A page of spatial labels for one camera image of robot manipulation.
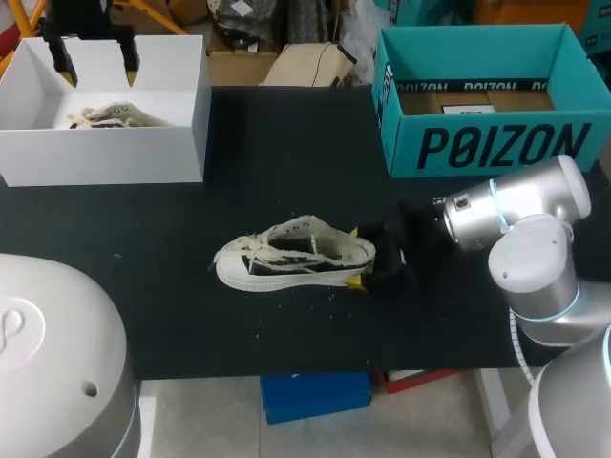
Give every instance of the teal box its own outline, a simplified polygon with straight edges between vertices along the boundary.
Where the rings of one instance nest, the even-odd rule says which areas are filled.
[[[392,177],[499,175],[560,154],[588,171],[611,132],[611,94],[565,25],[383,29],[375,65]],[[547,90],[555,110],[404,115],[399,101],[491,90]]]
[[[588,55],[611,50],[611,0],[591,0],[579,42]]]
[[[588,55],[611,50],[611,25],[581,29],[579,42]]]
[[[375,0],[390,11],[390,22],[397,26],[436,26],[453,10],[454,0]]]

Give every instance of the orange frame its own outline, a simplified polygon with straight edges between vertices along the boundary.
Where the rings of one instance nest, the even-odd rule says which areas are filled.
[[[167,19],[163,15],[159,14],[159,12],[153,8],[150,8],[146,3],[142,0],[120,0],[113,3],[113,5],[120,5],[122,7],[134,7],[139,10],[147,13],[151,18],[155,19],[159,22],[163,27],[172,31],[176,35],[186,35],[187,32],[184,29],[177,26],[174,22]],[[11,8],[12,15],[15,18],[15,23],[21,32],[21,38],[30,38],[35,36],[36,25],[38,24],[38,19],[42,15],[42,12],[47,7],[47,0],[37,0],[34,9],[32,10],[32,16],[28,17],[25,9],[23,8],[23,4],[21,0],[9,0],[9,8]],[[9,55],[7,55],[4,59],[0,60],[0,78],[4,74],[7,69],[9,63],[11,62],[12,57],[14,56],[14,51],[11,51]]]

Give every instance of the black tabletop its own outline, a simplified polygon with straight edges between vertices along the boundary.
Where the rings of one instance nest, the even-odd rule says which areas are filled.
[[[208,272],[244,233],[306,214],[349,231],[399,199],[424,203],[482,181],[390,178],[368,88],[216,90],[209,131],[203,184],[1,185],[0,252],[97,281],[142,379],[516,365],[487,253],[454,257],[418,296],[244,293]],[[609,184],[598,169],[586,179],[593,214],[576,227],[577,270],[611,281]],[[556,355],[523,341],[531,364]]]

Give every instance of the paper label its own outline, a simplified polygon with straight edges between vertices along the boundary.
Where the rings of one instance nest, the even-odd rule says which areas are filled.
[[[231,8],[233,8],[241,17],[245,17],[247,14],[252,12],[250,5],[244,2],[244,0],[238,0],[235,3],[232,3]]]
[[[494,113],[492,105],[452,105],[443,108],[443,114],[473,115],[475,113]]]

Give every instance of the plastic bag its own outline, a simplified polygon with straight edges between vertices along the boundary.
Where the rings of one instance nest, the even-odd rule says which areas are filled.
[[[341,11],[340,44],[357,59],[351,72],[353,84],[373,83],[378,35],[391,26],[390,13],[376,7],[373,0],[350,0],[349,10]]]

